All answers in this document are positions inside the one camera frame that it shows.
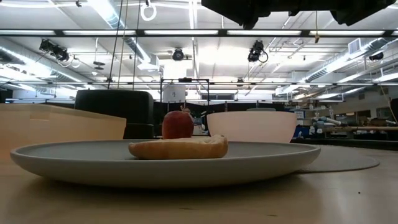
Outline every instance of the bread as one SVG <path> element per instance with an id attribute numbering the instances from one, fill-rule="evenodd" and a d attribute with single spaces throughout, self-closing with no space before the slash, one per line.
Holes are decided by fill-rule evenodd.
<path id="1" fill-rule="evenodd" d="M 140 159 L 212 159 L 225 156 L 228 141 L 223 136 L 166 139 L 130 143 L 129 150 Z"/>

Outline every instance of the gray plate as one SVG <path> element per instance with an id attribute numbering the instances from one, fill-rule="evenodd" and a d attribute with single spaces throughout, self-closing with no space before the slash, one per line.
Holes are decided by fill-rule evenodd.
<path id="1" fill-rule="evenodd" d="M 140 188 L 214 187 L 289 174 L 314 161 L 318 146 L 230 142 L 221 159 L 144 161 L 127 141 L 85 141 L 27 146 L 11 152 L 23 169 L 50 179 Z"/>

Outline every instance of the red apple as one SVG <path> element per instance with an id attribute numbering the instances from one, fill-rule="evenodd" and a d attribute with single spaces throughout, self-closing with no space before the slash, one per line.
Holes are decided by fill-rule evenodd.
<path id="1" fill-rule="evenodd" d="M 190 138 L 193 134 L 191 115 L 183 111 L 168 112 L 162 124 L 163 139 Z"/>

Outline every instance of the gray mat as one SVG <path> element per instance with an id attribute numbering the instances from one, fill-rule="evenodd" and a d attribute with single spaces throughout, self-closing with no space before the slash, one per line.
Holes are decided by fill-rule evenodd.
<path id="1" fill-rule="evenodd" d="M 352 147 L 320 146 L 321 153 L 315 161 L 298 173 L 337 172 L 360 170 L 378 166 L 379 161 L 362 155 Z"/>

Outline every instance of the white bowl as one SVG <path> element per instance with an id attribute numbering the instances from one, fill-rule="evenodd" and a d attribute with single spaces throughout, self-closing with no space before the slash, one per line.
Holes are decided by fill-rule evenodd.
<path id="1" fill-rule="evenodd" d="M 281 111 L 235 111 L 207 116 L 211 135 L 229 141 L 289 143 L 297 125 L 295 113 Z"/>

